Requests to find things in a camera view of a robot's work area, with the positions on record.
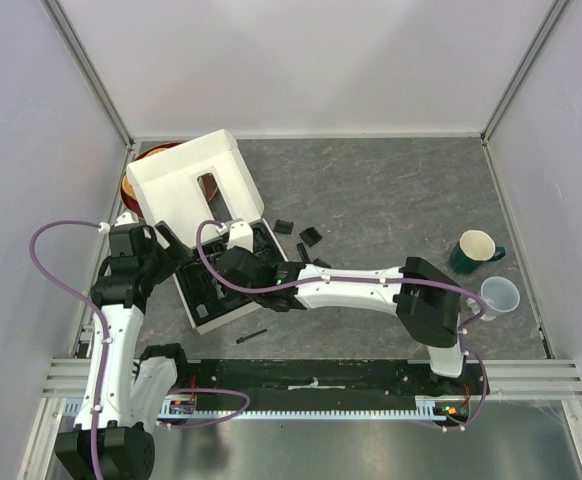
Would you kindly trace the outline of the small black cleaning brush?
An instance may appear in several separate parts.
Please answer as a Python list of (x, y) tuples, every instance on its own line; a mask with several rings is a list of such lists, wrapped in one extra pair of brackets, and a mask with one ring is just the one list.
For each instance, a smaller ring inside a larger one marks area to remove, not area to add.
[(236, 339), (235, 343), (236, 343), (236, 345), (241, 345), (241, 344), (245, 343), (246, 341), (251, 340), (253, 338), (256, 338), (256, 337), (263, 335), (267, 332), (268, 332), (268, 329), (265, 328), (265, 329), (261, 329), (261, 330), (258, 330), (256, 332), (247, 334), (247, 335), (243, 335), (243, 336), (239, 337), (238, 339)]

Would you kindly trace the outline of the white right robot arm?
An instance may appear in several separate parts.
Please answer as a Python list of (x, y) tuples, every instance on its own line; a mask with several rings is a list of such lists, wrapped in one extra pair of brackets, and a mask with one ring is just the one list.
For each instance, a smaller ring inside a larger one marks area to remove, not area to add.
[(396, 317), (430, 359), (429, 381), (454, 392), (465, 381), (458, 335), (460, 287), (428, 261), (377, 270), (338, 270), (302, 262), (263, 260), (230, 240), (213, 261), (221, 284), (276, 311), (327, 307), (364, 309)]

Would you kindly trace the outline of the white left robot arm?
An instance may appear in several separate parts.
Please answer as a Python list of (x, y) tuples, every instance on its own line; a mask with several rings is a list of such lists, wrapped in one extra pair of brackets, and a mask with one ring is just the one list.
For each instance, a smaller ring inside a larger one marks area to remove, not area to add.
[(107, 231), (110, 254), (88, 302), (96, 320), (87, 385), (71, 431), (58, 435), (54, 450), (73, 479), (147, 479), (160, 408), (168, 392), (187, 388), (191, 371), (178, 344), (134, 354), (151, 293), (178, 264), (131, 212)]

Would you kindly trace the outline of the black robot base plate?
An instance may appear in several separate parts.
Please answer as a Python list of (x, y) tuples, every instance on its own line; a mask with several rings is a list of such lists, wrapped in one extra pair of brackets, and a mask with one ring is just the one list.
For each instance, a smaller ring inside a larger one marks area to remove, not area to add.
[(406, 410), (417, 396), (479, 396), (485, 379), (475, 363), (449, 379), (406, 360), (205, 359), (178, 365), (177, 374), (178, 387), (247, 394), (250, 412)]

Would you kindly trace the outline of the small black clipper attachment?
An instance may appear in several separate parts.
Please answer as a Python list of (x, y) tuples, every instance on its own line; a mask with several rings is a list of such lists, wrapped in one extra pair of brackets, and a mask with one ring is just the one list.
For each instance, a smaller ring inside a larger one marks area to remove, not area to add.
[(306, 250), (304, 244), (303, 243), (298, 243), (296, 245), (296, 248), (297, 248), (298, 254), (299, 254), (302, 262), (303, 263), (309, 263), (310, 262), (310, 257), (309, 257), (309, 255), (307, 253), (307, 250)]

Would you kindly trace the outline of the white cardboard clipper box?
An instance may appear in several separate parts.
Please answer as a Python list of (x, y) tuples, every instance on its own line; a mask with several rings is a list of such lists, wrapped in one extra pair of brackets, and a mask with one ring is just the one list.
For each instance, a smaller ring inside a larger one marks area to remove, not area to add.
[(165, 221), (183, 244), (201, 245), (210, 261), (230, 240), (254, 251), (250, 224), (264, 219), (264, 203), (228, 130), (136, 159), (125, 174), (149, 225)]

